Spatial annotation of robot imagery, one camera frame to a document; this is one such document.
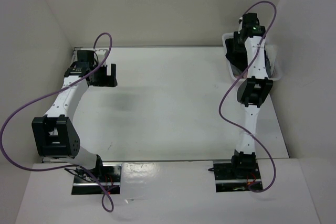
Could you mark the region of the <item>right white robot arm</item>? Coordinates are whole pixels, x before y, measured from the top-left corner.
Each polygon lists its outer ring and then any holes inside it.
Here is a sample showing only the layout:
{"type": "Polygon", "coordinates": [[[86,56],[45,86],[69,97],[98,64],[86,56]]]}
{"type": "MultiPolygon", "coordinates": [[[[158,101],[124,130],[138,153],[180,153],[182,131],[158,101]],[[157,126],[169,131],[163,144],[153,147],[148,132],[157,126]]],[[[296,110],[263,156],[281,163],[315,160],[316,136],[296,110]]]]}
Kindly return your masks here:
{"type": "Polygon", "coordinates": [[[245,112],[243,138],[236,146],[230,165],[231,175],[239,179],[248,178],[256,169],[253,137],[260,107],[273,85],[266,70],[265,32],[265,26],[260,25],[256,13],[244,14],[239,19],[239,30],[234,32],[230,51],[231,65],[244,79],[237,89],[237,101],[245,112]]]}

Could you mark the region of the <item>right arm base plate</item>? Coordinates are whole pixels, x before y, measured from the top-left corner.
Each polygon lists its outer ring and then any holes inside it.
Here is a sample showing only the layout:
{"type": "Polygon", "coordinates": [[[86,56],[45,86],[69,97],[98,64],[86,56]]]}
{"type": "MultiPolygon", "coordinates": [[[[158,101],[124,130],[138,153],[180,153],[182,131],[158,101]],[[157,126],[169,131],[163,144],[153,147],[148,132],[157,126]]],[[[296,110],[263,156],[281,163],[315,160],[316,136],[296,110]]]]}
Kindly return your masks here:
{"type": "Polygon", "coordinates": [[[208,169],[213,172],[217,193],[263,190],[259,166],[249,172],[236,174],[233,172],[230,161],[213,161],[213,167],[208,169]]]}

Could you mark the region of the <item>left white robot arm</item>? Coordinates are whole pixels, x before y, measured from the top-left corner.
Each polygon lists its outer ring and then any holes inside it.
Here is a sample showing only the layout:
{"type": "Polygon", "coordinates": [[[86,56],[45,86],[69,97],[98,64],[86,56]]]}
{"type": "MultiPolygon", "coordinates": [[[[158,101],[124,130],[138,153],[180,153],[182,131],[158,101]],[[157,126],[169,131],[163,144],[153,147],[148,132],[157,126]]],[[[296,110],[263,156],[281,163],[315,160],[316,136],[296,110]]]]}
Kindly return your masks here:
{"type": "Polygon", "coordinates": [[[93,182],[104,177],[101,157],[81,146],[72,120],[78,104],[90,86],[116,87],[116,64],[98,65],[93,50],[80,50],[64,74],[63,92],[59,93],[42,117],[35,117],[32,129],[38,154],[60,159],[86,168],[86,176],[93,182]]]}

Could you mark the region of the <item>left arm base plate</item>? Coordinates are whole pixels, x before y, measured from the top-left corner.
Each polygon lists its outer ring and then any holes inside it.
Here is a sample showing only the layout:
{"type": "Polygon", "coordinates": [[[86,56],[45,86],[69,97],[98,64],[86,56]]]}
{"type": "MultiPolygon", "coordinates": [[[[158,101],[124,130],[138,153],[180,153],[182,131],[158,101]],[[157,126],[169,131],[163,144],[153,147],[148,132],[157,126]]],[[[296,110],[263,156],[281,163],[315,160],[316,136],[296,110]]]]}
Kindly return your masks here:
{"type": "MultiPolygon", "coordinates": [[[[100,174],[91,171],[101,183],[108,194],[116,195],[120,193],[121,186],[121,163],[103,163],[100,174]]],[[[74,176],[72,183],[72,195],[101,195],[103,191],[96,181],[82,169],[70,169],[69,173],[74,176]]]]}

